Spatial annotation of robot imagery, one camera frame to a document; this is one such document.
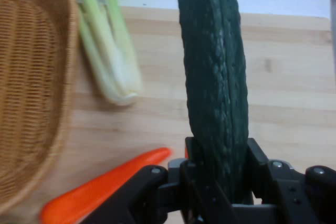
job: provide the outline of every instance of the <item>basket rim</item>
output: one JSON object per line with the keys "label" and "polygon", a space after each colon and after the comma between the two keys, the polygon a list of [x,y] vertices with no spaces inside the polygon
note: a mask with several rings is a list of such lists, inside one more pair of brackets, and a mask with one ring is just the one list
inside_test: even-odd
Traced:
{"label": "basket rim", "polygon": [[65,65],[65,83],[63,83],[63,97],[60,107],[60,118],[56,129],[56,134],[50,148],[46,153],[45,160],[41,163],[35,174],[32,176],[22,189],[17,191],[11,198],[0,204],[0,215],[7,212],[10,208],[20,203],[24,198],[28,197],[30,193],[38,186],[43,177],[47,175],[51,166],[55,163],[58,154],[64,145],[65,135],[68,129],[70,120],[70,104],[71,93],[73,90],[73,83],[76,79],[76,45],[78,43],[78,13],[76,0],[66,0],[68,5],[69,23],[68,23],[68,41],[66,47],[66,65]]}

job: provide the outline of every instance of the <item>celery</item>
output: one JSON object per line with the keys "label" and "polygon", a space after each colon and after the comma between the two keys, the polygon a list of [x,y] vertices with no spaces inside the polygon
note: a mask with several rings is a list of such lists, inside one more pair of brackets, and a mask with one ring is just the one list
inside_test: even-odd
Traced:
{"label": "celery", "polygon": [[142,88],[131,37],[118,0],[80,0],[80,34],[96,82],[105,98],[117,105],[134,101]]}

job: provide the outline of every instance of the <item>green cucumber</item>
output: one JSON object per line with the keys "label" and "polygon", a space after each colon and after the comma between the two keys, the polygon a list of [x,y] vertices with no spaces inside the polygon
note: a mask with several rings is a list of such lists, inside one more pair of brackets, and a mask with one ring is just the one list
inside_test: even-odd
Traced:
{"label": "green cucumber", "polygon": [[192,157],[231,202],[243,201],[246,64],[237,0],[178,0]]}

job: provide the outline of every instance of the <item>screw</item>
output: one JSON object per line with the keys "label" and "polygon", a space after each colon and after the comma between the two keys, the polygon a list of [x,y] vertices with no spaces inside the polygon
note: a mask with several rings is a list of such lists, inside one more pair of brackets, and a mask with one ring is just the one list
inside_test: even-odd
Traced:
{"label": "screw", "polygon": [[279,162],[279,161],[275,161],[275,162],[273,162],[273,166],[276,167],[276,168],[282,168],[282,163]]}
{"label": "screw", "polygon": [[318,174],[324,174],[324,170],[322,168],[314,168],[314,172],[318,173]]}
{"label": "screw", "polygon": [[152,173],[160,173],[160,172],[161,172],[161,170],[158,169],[158,168],[153,168],[152,169]]}

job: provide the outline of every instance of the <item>cucumber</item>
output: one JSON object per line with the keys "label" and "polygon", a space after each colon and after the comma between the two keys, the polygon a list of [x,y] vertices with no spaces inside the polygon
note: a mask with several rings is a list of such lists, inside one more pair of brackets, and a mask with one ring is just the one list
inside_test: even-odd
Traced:
{"label": "cucumber", "polygon": [[178,0],[191,157],[232,203],[243,201],[248,138],[246,64],[237,0]]}

